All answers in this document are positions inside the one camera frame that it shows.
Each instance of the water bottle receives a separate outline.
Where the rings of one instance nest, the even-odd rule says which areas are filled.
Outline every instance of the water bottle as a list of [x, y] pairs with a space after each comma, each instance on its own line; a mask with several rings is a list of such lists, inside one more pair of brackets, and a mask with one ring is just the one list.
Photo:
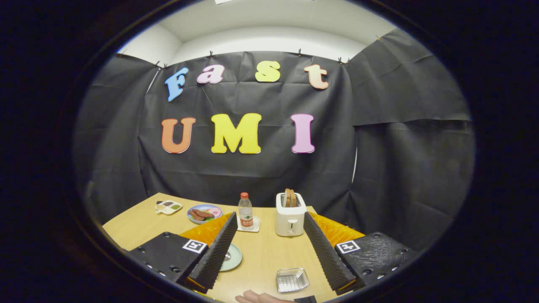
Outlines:
[[242, 192], [240, 195], [238, 204], [239, 208], [239, 220], [241, 223], [241, 229], [252, 230], [253, 229], [253, 205], [249, 200], [249, 194]]

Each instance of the wooden table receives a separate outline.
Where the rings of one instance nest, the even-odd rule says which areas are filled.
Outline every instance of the wooden table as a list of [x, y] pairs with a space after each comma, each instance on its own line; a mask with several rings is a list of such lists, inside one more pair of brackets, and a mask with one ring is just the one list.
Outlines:
[[[156, 202], [164, 200], [181, 203], [183, 207], [172, 215], [156, 214]], [[165, 231], [179, 234], [198, 226], [187, 218], [186, 212], [199, 204], [206, 203], [159, 193], [119, 214], [103, 228], [120, 247], [132, 250]], [[237, 206], [215, 205], [224, 214], [238, 212]], [[307, 210], [315, 212], [312, 206]], [[296, 237], [278, 236], [275, 233], [275, 208], [255, 207], [253, 214], [260, 218], [260, 231], [236, 232], [232, 243], [243, 254], [241, 263], [231, 271], [220, 272], [208, 296], [226, 303], [235, 303], [235, 296], [246, 290], [265, 292], [285, 300], [314, 295], [316, 301], [324, 302], [337, 297], [329, 287], [306, 233]], [[310, 285], [302, 291], [279, 293], [275, 281], [277, 271], [294, 267], [305, 269]]]

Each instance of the finger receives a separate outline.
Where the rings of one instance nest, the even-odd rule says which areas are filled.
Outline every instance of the finger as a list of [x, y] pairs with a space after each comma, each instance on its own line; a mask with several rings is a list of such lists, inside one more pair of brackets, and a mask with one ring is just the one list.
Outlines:
[[263, 293], [259, 295], [258, 300], [260, 303], [295, 303], [293, 301], [277, 299], [276, 297], [269, 295], [267, 293]]
[[237, 295], [237, 296], [236, 296], [236, 301], [238, 301], [239, 303], [254, 303], [254, 302], [251, 302], [251, 301], [245, 299], [245, 298], [242, 297], [241, 295]]
[[253, 303], [260, 303], [260, 300], [258, 299], [258, 293], [256, 292], [249, 290], [249, 291], [244, 292], [243, 296], [245, 297], [245, 299]]

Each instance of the white toaster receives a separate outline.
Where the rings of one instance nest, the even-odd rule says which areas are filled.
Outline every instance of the white toaster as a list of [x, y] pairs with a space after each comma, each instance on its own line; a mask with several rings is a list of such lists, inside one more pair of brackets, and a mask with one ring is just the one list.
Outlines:
[[277, 194], [275, 198], [275, 208], [277, 209], [277, 222], [275, 231], [277, 235], [284, 237], [299, 236], [303, 234], [303, 218], [307, 207], [300, 194], [296, 195], [296, 207], [285, 207], [285, 193]]

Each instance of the black curtain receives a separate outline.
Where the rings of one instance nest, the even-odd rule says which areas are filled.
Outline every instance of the black curtain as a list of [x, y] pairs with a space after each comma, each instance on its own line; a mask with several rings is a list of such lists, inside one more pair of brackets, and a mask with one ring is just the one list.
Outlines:
[[[278, 61], [276, 82], [257, 82], [258, 62]], [[223, 80], [199, 84], [209, 65]], [[304, 67], [327, 70], [314, 88]], [[180, 96], [165, 81], [187, 67]], [[234, 126], [259, 113], [260, 154], [211, 152], [211, 117]], [[295, 154], [293, 114], [311, 114], [315, 152]], [[164, 119], [193, 117], [189, 148], [161, 145]], [[128, 56], [111, 58], [86, 95], [74, 155], [88, 208], [105, 223], [157, 192], [235, 205], [242, 191], [254, 206], [274, 206], [285, 188], [308, 205], [362, 232], [381, 231], [414, 249], [432, 243], [460, 208], [471, 178], [474, 139], [466, 101], [443, 65], [420, 43], [394, 30], [347, 64], [283, 52], [237, 52], [165, 70]], [[178, 122], [174, 142], [182, 140]]]
[[82, 102], [73, 134], [77, 185], [99, 223], [147, 198], [137, 141], [144, 94], [158, 68], [130, 56], [112, 58]]
[[362, 232], [430, 246], [455, 218], [471, 181], [475, 139], [458, 85], [400, 29], [347, 65], [357, 161], [350, 209]]

